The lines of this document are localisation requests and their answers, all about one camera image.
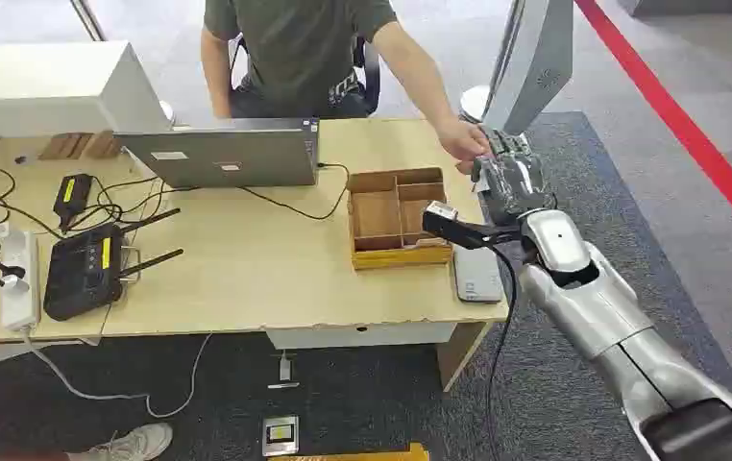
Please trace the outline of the person's left hand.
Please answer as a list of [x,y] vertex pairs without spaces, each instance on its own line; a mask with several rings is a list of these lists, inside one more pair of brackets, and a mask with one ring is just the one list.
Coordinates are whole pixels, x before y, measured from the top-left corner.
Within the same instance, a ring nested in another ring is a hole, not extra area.
[[474,159],[491,154],[487,136],[474,124],[455,117],[433,124],[441,146],[456,160],[456,169],[465,175],[473,170]]

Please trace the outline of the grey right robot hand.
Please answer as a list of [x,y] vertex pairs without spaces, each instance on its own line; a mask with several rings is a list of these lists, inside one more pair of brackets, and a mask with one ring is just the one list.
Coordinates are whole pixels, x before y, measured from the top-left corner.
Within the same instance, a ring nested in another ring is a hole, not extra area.
[[491,223],[514,226],[531,210],[556,206],[545,183],[542,161],[526,137],[478,127],[488,139],[491,154],[474,160],[471,180]]

